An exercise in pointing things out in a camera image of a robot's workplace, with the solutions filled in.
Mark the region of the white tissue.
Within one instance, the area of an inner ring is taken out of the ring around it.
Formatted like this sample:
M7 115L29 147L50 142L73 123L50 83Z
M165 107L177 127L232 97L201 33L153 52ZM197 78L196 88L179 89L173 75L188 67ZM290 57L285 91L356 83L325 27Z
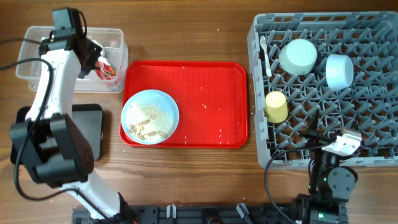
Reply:
M101 54L101 57L105 57L105 50L104 50L104 47L99 43L99 42L97 42L97 41L95 41L95 40L92 40L98 47L100 47L101 48L101 52L100 52L100 54Z

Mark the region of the red snack wrapper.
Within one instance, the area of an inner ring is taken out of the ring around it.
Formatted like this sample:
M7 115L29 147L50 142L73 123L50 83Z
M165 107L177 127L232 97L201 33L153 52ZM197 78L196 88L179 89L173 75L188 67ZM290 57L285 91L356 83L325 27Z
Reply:
M115 70L106 60L104 62L99 60L95 63L95 72L102 80L112 80L116 77Z

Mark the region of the yellow plastic cup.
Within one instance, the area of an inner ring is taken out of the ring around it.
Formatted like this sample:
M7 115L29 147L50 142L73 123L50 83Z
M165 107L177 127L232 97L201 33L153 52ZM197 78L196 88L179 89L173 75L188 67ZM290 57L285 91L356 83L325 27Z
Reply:
M265 113L268 122L281 123L287 119L287 99L282 92L272 91L265 98Z

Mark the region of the light blue bowl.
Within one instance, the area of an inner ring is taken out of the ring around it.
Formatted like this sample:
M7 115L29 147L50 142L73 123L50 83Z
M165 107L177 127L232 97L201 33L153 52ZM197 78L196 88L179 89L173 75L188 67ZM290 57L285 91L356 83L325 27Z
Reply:
M331 54L326 61L326 83L334 91L348 88L352 85L354 68L347 55Z

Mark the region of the green bowl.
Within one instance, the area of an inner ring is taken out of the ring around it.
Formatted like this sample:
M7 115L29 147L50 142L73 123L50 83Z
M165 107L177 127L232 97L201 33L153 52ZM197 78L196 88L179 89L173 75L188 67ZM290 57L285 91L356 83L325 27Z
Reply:
M315 65L318 52L309 40L295 39L282 48L280 67L292 75L306 75Z

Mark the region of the light blue plate with scraps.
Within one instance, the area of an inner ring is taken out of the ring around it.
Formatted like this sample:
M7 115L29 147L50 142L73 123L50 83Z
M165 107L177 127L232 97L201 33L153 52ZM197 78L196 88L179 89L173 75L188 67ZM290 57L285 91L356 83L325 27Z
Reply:
M145 146L163 143L177 129L177 102L160 90L143 90L127 99L121 112L121 132Z

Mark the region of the white plastic spoon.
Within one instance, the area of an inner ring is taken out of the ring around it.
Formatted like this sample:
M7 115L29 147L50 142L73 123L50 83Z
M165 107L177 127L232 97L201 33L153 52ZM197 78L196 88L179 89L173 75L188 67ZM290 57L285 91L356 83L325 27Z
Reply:
M259 40L260 46L263 49L264 52L264 61L265 61L265 71L266 71L266 75L270 78L272 76L272 72L271 72L271 66L269 63L269 56L268 56L268 52L267 52L267 42L266 42L266 37L264 35L262 35L260 37Z

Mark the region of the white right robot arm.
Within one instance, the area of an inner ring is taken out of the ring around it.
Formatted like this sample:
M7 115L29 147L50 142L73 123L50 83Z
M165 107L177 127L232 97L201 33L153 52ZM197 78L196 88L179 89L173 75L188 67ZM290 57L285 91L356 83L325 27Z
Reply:
M353 157L362 145L358 130L344 128L332 137L318 132L319 111L300 133L314 147L308 194L298 194L290 205L295 223L347 223L346 203L358 181L358 174L342 160Z

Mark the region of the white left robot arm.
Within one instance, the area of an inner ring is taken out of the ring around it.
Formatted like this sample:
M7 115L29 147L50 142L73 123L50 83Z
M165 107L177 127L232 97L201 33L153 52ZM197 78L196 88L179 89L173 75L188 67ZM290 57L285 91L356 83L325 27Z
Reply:
M85 206L96 223L135 223L136 215L120 193L110 189L94 170L89 142L72 120L78 75L91 70L101 49L86 37L44 39L39 47L42 74L34 104L25 121L11 126L18 150L14 185L20 196L43 201L68 192ZM32 180L56 189L47 196L26 194L19 181L25 166Z

